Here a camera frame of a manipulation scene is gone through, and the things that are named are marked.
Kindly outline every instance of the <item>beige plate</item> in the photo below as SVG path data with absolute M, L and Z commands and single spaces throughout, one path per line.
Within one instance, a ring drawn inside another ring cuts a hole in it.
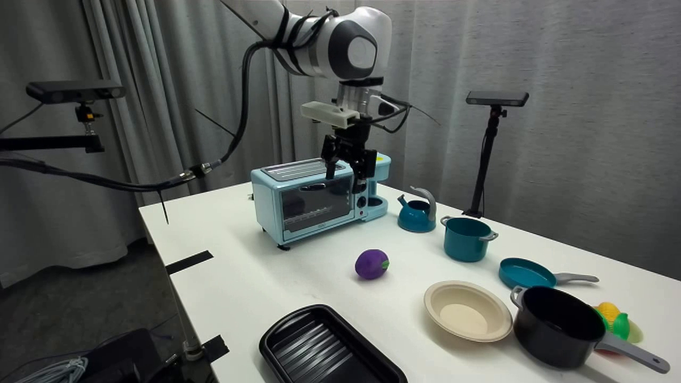
M 513 320 L 502 300 L 472 283 L 437 283 L 426 292 L 428 315 L 449 335 L 472 343 L 497 343 Z

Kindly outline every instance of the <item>toaster oven window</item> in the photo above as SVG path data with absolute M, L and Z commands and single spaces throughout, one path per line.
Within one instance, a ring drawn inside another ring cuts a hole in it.
M 352 177 L 284 191 L 284 227 L 297 233 L 352 213 Z

